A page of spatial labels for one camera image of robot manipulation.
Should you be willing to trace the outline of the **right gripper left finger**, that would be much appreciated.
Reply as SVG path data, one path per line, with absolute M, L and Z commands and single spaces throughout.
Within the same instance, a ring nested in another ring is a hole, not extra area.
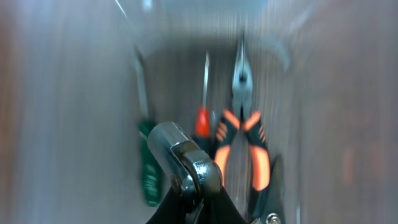
M 185 216 L 184 202 L 171 187 L 146 224 L 184 224 Z

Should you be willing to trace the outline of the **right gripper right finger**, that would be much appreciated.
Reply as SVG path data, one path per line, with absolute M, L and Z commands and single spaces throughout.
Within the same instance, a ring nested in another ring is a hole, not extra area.
M 246 224 L 225 188 L 209 200 L 205 200 L 200 212 L 200 224 Z

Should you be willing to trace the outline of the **green handled screwdriver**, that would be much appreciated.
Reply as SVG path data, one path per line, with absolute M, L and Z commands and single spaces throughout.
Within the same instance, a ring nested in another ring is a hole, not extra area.
M 139 107 L 141 111 L 141 119 L 137 124 L 140 140 L 139 149 L 141 153 L 141 187 L 144 200 L 148 206 L 157 207 L 162 199 L 163 171 L 147 145 L 148 135 L 156 126 L 156 123 L 153 119 L 149 118 L 144 62 L 137 47 L 134 48 L 132 67 L 136 74 Z

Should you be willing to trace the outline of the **small silver wrench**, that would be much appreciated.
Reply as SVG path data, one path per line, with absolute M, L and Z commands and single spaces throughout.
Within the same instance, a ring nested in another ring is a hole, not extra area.
M 183 200 L 186 214 L 220 193 L 220 168 L 177 123 L 156 125 L 148 135 L 147 145 Z

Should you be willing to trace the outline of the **red handled snips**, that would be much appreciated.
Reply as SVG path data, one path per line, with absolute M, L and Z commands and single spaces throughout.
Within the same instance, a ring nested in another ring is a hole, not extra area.
M 248 215 L 251 223 L 286 224 L 282 154 L 277 154 L 271 162 L 271 179 L 268 188 L 260 192 L 251 188 Z

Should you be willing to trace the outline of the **black red screwdriver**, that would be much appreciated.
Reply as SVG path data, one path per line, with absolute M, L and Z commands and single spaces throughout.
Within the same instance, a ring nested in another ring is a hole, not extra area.
M 202 101 L 197 109 L 195 129 L 192 134 L 192 138 L 201 149 L 203 149 L 211 158 L 214 158 L 215 141 L 211 135 L 210 111 L 206 105 L 209 71 L 210 57 L 208 51 L 206 51 Z

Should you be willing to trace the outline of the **orange black long-nose pliers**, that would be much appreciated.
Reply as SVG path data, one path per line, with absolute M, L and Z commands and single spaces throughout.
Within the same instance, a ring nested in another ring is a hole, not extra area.
M 235 135 L 243 132 L 252 157 L 252 184 L 256 192 L 268 188 L 271 163 L 261 113 L 252 110 L 253 79 L 245 39 L 239 38 L 232 79 L 231 108 L 222 112 L 216 131 L 215 162 L 225 182 L 225 169 Z

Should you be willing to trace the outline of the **clear plastic container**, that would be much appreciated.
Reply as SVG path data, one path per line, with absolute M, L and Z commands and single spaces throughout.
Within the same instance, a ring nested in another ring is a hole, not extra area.
M 396 223 L 396 1 L 2 1 L 1 222 L 148 221 L 134 53 L 149 116 L 192 132 L 241 34 L 287 222 Z

